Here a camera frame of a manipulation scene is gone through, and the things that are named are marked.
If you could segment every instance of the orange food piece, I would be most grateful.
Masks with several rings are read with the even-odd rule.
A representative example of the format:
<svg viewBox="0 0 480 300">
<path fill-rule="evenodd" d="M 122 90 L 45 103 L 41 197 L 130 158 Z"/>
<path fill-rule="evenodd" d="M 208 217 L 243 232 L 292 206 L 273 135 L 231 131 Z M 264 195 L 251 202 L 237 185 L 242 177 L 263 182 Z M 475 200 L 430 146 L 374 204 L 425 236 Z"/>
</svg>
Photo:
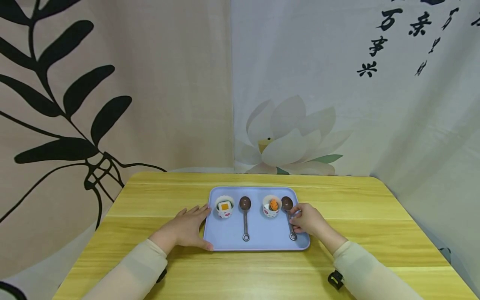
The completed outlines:
<svg viewBox="0 0 480 300">
<path fill-rule="evenodd" d="M 278 203 L 275 201 L 275 199 L 270 200 L 270 209 L 271 210 L 278 210 Z"/>
</svg>

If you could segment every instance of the light blue tray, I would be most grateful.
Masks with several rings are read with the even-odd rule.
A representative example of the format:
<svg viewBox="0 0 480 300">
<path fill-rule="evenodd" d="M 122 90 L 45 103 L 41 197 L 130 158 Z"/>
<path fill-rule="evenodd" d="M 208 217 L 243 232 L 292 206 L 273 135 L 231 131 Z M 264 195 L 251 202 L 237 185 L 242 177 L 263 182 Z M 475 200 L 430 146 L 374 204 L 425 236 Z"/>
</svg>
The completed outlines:
<svg viewBox="0 0 480 300">
<path fill-rule="evenodd" d="M 222 219 L 215 209 L 215 200 L 223 195 L 233 198 L 232 216 Z M 262 212 L 262 200 L 268 195 L 282 199 L 288 196 L 293 205 L 298 203 L 295 192 L 287 187 L 229 187 L 219 186 L 210 192 L 209 206 L 212 212 L 205 221 L 204 239 L 214 246 L 214 251 L 301 251 L 310 246 L 310 237 L 306 233 L 297 234 L 297 240 L 289 237 L 287 215 L 280 213 L 274 218 L 266 217 Z M 248 233 L 250 240 L 243 236 L 243 212 L 240 198 L 247 196 L 252 202 L 248 211 Z"/>
</svg>

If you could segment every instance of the beige sleeve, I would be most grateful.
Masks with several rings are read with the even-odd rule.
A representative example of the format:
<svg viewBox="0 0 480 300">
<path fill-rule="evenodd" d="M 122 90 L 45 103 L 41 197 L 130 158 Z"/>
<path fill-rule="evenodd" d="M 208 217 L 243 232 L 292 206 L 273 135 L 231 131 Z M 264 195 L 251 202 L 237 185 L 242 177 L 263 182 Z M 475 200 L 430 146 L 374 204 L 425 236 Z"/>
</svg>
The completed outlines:
<svg viewBox="0 0 480 300">
<path fill-rule="evenodd" d="M 141 300 L 167 266 L 165 253 L 151 240 L 138 244 L 83 300 Z"/>
<path fill-rule="evenodd" d="M 334 253 L 334 266 L 357 300 L 422 299 L 408 284 L 363 247 L 347 241 Z"/>
</svg>

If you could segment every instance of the wooden table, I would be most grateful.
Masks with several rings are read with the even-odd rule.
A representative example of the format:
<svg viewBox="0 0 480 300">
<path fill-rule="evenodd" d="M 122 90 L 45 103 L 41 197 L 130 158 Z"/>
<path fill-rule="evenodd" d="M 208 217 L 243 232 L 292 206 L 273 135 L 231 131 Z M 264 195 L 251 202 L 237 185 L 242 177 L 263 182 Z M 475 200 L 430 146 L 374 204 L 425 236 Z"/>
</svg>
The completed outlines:
<svg viewBox="0 0 480 300">
<path fill-rule="evenodd" d="M 215 186 L 288 186 L 424 299 L 476 299 L 385 185 L 372 177 L 151 173 L 134 175 L 54 299 L 79 299 L 135 245 Z M 205 252 L 176 247 L 146 299 L 353 299 L 326 281 L 332 257 L 303 252 Z"/>
</svg>

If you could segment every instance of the black watch strap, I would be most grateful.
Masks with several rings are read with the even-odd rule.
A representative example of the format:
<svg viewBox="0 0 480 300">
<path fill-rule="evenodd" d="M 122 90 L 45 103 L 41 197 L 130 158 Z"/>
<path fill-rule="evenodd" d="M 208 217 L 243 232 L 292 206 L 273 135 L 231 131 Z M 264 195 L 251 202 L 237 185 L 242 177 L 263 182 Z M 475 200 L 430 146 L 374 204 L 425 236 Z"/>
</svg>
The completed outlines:
<svg viewBox="0 0 480 300">
<path fill-rule="evenodd" d="M 339 290 L 343 286 L 343 276 L 339 271 L 335 270 L 328 276 L 328 282 L 336 289 Z"/>
<path fill-rule="evenodd" d="M 158 277 L 156 283 L 159 283 L 160 281 L 162 281 L 163 277 L 165 277 L 165 275 L 167 274 L 167 268 L 165 268 L 162 272 L 162 274 L 160 274 L 160 276 Z"/>
</svg>

